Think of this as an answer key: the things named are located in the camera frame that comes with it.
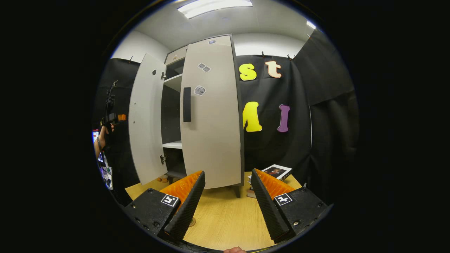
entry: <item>cabinet leg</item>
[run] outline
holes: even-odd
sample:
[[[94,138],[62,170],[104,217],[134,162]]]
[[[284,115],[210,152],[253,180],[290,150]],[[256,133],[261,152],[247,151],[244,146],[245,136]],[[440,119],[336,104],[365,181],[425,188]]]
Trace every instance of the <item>cabinet leg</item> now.
[[[241,197],[241,189],[239,188],[239,186],[232,186],[234,189],[234,193],[236,194],[236,198],[240,198]]]

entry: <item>black door handle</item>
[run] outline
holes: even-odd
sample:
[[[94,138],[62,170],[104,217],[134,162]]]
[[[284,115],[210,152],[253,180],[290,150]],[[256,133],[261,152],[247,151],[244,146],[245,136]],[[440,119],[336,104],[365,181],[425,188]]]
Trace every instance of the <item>black door handle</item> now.
[[[183,122],[191,122],[191,87],[183,88]]]

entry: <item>cabinet shelf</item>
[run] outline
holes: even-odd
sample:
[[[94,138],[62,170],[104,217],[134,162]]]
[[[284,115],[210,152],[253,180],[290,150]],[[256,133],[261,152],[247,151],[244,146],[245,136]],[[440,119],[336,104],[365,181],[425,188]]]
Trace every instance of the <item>cabinet shelf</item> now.
[[[181,78],[183,74],[179,74],[177,76],[171,77],[164,81],[164,85],[170,87],[178,92],[181,91]]]
[[[170,148],[170,149],[182,149],[181,147],[181,140],[177,140],[174,142],[164,143],[162,145],[163,148]]]

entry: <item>table surface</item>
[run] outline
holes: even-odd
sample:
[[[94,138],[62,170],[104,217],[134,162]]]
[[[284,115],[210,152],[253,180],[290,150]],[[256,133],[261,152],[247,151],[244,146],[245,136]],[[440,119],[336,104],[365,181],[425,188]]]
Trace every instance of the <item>table surface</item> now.
[[[241,198],[236,197],[232,187],[203,190],[194,214],[196,223],[188,228],[185,241],[218,250],[236,246],[244,250],[255,250],[274,245],[257,200],[247,197],[249,175],[251,172],[245,172],[244,186],[239,187]],[[295,189],[301,187],[292,175],[284,182]],[[138,183],[125,190],[135,200],[148,188],[161,190],[168,185],[169,183],[153,180],[146,185]]]

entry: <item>ceiling light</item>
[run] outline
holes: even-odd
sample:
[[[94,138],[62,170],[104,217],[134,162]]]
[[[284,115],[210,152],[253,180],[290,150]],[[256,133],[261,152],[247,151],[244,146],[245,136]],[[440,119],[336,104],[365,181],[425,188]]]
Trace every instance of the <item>ceiling light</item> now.
[[[187,18],[193,18],[206,12],[231,7],[253,7],[253,4],[250,0],[197,0],[179,7],[178,10]]]
[[[310,26],[311,28],[315,29],[315,25],[313,25],[311,22],[307,21],[306,24],[307,24],[308,26]]]

